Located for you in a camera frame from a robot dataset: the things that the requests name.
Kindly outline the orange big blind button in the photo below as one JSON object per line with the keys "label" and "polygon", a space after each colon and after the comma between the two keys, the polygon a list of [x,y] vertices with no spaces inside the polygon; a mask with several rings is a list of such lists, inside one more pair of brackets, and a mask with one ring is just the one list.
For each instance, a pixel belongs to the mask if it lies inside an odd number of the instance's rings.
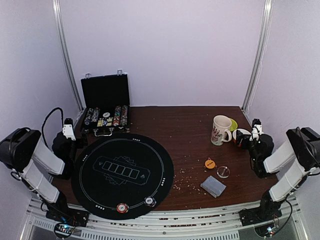
{"label": "orange big blind button", "polygon": [[216,163],[210,157],[208,157],[207,160],[204,162],[204,167],[206,169],[212,170],[216,167]]}

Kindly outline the red poker chip stack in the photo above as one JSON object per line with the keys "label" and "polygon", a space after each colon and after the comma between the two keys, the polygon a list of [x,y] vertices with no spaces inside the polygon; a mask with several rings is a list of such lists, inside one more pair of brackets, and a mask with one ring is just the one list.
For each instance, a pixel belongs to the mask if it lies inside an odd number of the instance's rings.
{"label": "red poker chip stack", "polygon": [[124,213],[127,213],[127,212],[128,212],[129,206],[128,206],[126,203],[119,203],[119,204],[116,206],[116,210],[117,210],[118,213],[124,214]]}

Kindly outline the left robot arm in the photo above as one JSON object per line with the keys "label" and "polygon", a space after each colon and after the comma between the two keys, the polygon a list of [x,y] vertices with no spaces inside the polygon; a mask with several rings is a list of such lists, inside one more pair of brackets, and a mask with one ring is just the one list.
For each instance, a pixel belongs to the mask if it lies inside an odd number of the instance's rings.
{"label": "left robot arm", "polygon": [[66,196],[53,186],[38,166],[49,175],[69,180],[75,170],[76,153],[88,144],[85,134],[75,136],[73,120],[62,118],[62,130],[49,148],[44,130],[18,128],[0,142],[0,161],[11,176],[36,194],[47,206],[47,218],[61,222],[86,220],[88,213],[68,207]]}

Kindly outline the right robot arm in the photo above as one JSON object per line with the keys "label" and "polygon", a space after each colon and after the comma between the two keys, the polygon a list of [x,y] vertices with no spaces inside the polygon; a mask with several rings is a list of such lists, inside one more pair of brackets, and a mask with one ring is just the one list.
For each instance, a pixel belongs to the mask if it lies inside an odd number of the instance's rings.
{"label": "right robot arm", "polygon": [[263,132],[261,121],[255,118],[250,133],[236,129],[233,136],[236,146],[249,152],[250,167],[258,178],[267,178],[286,169],[281,179],[262,195],[259,207],[239,212],[242,224],[282,216],[282,203],[320,167],[319,133],[310,127],[289,129],[286,131],[287,140],[275,149],[273,138]]}

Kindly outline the orange white small bowl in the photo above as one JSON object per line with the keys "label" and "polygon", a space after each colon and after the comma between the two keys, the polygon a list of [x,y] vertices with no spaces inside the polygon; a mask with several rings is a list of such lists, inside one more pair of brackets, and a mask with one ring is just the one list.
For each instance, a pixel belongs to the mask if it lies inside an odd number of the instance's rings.
{"label": "orange white small bowl", "polygon": [[237,147],[242,146],[242,142],[244,141],[244,138],[250,137],[251,133],[243,128],[237,128],[232,132],[233,142]]}

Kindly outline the lime green small bowl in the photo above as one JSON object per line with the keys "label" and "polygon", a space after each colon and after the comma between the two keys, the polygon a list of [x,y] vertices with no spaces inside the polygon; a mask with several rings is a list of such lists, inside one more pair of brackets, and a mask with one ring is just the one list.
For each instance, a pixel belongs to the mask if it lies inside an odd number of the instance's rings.
{"label": "lime green small bowl", "polygon": [[231,121],[231,126],[229,130],[230,132],[233,132],[238,128],[238,123],[232,118],[230,118],[230,121]]}

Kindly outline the white floral ceramic mug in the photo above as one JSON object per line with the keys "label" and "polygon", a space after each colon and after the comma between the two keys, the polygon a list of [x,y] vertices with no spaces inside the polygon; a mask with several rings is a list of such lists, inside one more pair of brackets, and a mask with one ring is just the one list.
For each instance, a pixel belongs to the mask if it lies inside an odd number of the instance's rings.
{"label": "white floral ceramic mug", "polygon": [[232,140],[232,133],[230,128],[232,121],[229,117],[224,115],[216,115],[212,122],[212,131],[210,141],[215,146],[221,146]]}

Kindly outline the white dealer button in case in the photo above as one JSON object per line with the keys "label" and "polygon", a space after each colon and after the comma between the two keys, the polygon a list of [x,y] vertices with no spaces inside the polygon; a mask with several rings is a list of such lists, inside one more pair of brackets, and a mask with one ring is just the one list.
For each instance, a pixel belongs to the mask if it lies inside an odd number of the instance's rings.
{"label": "white dealer button in case", "polygon": [[105,113],[103,113],[102,116],[103,116],[104,118],[108,118],[110,115],[111,115],[111,114],[110,114],[109,112],[105,112]]}

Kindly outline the black round poker mat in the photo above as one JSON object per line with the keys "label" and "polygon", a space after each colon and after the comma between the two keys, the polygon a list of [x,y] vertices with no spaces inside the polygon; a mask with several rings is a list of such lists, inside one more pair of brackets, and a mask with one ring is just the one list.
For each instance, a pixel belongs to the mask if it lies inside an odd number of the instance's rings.
{"label": "black round poker mat", "polygon": [[[91,214],[108,220],[130,220],[153,211],[167,197],[175,176],[167,150],[140,134],[116,133],[86,147],[75,161],[72,192]],[[144,200],[153,197],[155,207]],[[128,205],[119,213],[117,205]]]}

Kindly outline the black poker chip case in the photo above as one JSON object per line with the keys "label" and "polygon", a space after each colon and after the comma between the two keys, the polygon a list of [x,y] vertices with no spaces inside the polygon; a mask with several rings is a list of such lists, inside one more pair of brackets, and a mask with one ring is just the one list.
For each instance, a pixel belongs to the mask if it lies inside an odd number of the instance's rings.
{"label": "black poker chip case", "polygon": [[[85,110],[80,131],[97,137],[130,131],[130,91],[127,73],[86,77],[81,79]],[[111,126],[103,126],[112,118]]]}

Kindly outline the grey ridged card holder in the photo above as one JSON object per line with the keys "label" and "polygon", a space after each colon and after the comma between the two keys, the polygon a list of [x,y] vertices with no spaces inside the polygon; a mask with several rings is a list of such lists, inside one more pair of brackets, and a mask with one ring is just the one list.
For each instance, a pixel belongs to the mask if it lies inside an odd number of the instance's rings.
{"label": "grey ridged card holder", "polygon": [[200,187],[206,190],[214,198],[219,197],[227,188],[223,183],[211,175],[200,184]]}

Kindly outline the black white poker chip stack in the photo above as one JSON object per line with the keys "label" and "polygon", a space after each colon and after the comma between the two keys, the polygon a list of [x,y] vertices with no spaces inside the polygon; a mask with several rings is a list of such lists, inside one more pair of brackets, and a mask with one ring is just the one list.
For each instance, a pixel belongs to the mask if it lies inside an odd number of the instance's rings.
{"label": "black white poker chip stack", "polygon": [[155,205],[157,204],[157,201],[154,197],[152,196],[147,196],[145,199],[144,199],[144,204],[147,206],[147,207],[151,207],[151,208],[154,208]]}

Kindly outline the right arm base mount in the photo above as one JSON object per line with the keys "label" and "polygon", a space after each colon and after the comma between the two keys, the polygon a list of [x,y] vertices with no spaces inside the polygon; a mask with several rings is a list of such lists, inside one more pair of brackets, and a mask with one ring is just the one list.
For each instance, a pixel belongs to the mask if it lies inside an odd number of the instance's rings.
{"label": "right arm base mount", "polygon": [[282,212],[280,209],[271,211],[267,210],[265,213],[263,213],[259,207],[251,209],[244,208],[241,211],[239,211],[238,214],[243,227],[271,221],[275,217],[282,216]]}

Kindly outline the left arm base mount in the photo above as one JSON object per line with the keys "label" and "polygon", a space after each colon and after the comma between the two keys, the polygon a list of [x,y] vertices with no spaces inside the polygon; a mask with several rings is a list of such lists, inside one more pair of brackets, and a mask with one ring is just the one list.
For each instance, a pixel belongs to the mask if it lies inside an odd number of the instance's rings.
{"label": "left arm base mount", "polygon": [[89,219],[89,212],[70,208],[68,213],[62,213],[52,207],[46,211],[46,218],[56,222],[64,223],[73,227],[86,227]]}

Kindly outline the right aluminium frame post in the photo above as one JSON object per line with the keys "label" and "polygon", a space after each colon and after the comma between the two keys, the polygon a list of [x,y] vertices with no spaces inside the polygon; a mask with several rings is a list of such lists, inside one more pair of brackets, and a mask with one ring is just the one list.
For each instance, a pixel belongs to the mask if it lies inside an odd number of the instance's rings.
{"label": "right aluminium frame post", "polygon": [[249,79],[249,84],[248,84],[245,98],[241,108],[242,112],[246,116],[249,115],[250,106],[252,105],[254,95],[259,82],[259,77],[262,69],[262,60],[267,47],[268,38],[269,38],[273,4],[274,4],[273,0],[264,1],[263,15],[261,20],[256,54],[255,54],[253,67],[252,67],[252,71]]}

